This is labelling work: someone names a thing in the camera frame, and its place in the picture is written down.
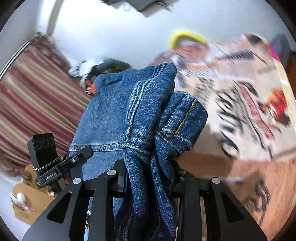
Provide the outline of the newspaper print blanket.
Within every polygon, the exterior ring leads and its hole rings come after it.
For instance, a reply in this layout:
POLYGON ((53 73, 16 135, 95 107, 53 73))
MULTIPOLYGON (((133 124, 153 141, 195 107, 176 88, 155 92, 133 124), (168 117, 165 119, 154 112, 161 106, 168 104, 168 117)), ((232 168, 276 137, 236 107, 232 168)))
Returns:
POLYGON ((185 42, 152 65, 177 67, 176 90, 203 104, 207 123, 179 165, 231 188, 269 240, 295 207, 295 98, 274 47, 248 33, 185 42))

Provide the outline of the blue denim jacket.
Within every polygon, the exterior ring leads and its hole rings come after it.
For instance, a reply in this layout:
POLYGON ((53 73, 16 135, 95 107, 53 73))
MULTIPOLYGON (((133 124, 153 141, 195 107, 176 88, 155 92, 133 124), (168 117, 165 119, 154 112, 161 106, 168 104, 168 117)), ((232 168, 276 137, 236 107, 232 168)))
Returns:
POLYGON ((207 121, 207 111, 192 95, 175 91, 172 63, 104 74, 69 148, 84 147, 93 156, 71 170, 90 180, 123 160, 132 197, 114 202, 116 240, 174 240, 176 204, 171 161, 193 148, 207 121))

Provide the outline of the dark backpack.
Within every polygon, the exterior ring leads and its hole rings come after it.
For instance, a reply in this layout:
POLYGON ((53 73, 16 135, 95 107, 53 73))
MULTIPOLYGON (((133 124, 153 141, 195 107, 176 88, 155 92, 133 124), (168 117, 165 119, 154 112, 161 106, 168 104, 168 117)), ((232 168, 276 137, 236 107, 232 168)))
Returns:
POLYGON ((271 41, 271 46, 275 50, 281 63, 287 63, 290 59, 290 45, 285 34, 277 34, 271 41))

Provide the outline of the striped curtain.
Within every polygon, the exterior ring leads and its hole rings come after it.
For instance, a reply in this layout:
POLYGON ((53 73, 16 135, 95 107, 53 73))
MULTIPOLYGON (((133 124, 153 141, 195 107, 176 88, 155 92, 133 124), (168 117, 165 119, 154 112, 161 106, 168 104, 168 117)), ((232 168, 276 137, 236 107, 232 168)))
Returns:
POLYGON ((91 97, 69 74, 53 41, 36 34, 1 78, 1 171, 20 175, 31 163, 34 134, 52 133, 59 154, 68 152, 91 97))

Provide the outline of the yellow pillow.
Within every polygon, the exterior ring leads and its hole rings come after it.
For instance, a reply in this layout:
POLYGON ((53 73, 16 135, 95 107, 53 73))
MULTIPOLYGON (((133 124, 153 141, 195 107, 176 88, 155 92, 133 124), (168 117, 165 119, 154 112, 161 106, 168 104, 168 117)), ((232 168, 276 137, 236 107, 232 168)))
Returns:
POLYGON ((200 42, 200 43, 206 43, 207 41, 202 38, 201 36, 189 32, 189 31, 177 31, 172 34, 170 41, 169 41, 169 48, 170 49, 176 49, 178 45, 183 41, 183 40, 189 40, 192 42, 200 42))

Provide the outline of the orange box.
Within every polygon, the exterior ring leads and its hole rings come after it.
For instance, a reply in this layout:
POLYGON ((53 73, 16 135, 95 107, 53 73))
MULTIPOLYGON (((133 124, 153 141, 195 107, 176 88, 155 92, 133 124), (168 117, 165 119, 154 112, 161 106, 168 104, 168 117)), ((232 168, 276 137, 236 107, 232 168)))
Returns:
POLYGON ((97 94, 97 90, 95 88, 95 84, 91 83, 90 81, 86 81, 86 92, 89 95, 96 95, 97 94))

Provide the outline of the black wall monitor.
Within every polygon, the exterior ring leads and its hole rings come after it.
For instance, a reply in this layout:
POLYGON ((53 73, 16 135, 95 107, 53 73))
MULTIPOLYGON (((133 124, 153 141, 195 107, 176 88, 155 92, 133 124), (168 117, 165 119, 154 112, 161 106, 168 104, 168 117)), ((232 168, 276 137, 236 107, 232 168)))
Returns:
POLYGON ((158 4, 161 7, 166 8, 168 4, 166 1, 157 1, 157 0, 102 0, 103 3, 107 5, 113 5, 120 2, 125 2, 131 5, 133 8, 135 8, 137 11, 145 11, 149 7, 151 7, 153 4, 158 4))

